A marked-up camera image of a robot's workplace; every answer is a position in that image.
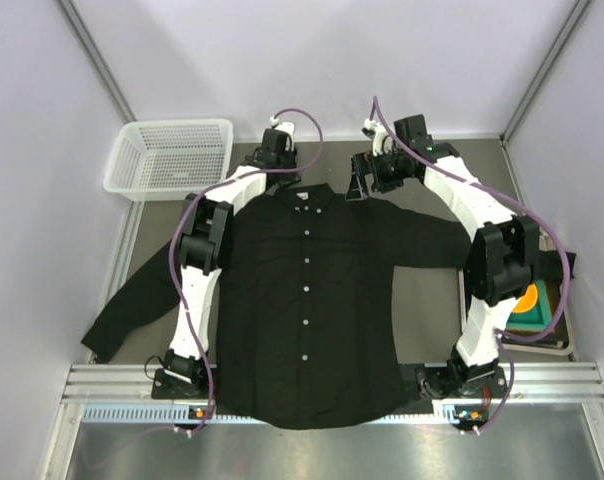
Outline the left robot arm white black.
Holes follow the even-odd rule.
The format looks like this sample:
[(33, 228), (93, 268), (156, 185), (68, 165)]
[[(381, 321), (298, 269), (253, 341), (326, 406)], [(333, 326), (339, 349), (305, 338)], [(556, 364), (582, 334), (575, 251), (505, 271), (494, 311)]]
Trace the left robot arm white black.
[(172, 242), (178, 262), (175, 272), (180, 277), (178, 320), (154, 374), (154, 399), (208, 395), (208, 324), (218, 279), (231, 258), (234, 216), (273, 185), (288, 186), (300, 180), (294, 135), (291, 122), (266, 129), (261, 145), (229, 179), (187, 198), (179, 236)]

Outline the black button shirt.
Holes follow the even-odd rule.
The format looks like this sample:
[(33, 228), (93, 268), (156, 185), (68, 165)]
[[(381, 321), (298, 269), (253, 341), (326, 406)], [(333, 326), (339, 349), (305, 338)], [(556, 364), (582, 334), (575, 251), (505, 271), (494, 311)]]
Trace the black button shirt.
[(279, 428), (358, 425), (409, 401), (392, 326), (394, 271), (463, 268), (464, 226), (326, 184), (279, 189), (233, 219), (221, 272), (217, 403)]

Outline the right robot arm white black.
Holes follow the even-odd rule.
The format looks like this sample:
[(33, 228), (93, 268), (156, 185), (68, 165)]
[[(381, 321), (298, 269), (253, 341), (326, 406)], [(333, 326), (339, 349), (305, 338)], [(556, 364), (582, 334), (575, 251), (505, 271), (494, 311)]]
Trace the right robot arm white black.
[(415, 178), (463, 225), (471, 240), (463, 268), (470, 296), (466, 324), (445, 367), (420, 369), (417, 382), (427, 398), (472, 393), (494, 376), (498, 333), (538, 278), (540, 229), (530, 217), (515, 214), (478, 189), (477, 178), (459, 152), (447, 142), (434, 142), (423, 116), (398, 120), (394, 130), (390, 134), (381, 122), (365, 120), (362, 132), (372, 146), (352, 156), (346, 198), (364, 200), (372, 192), (387, 193)]

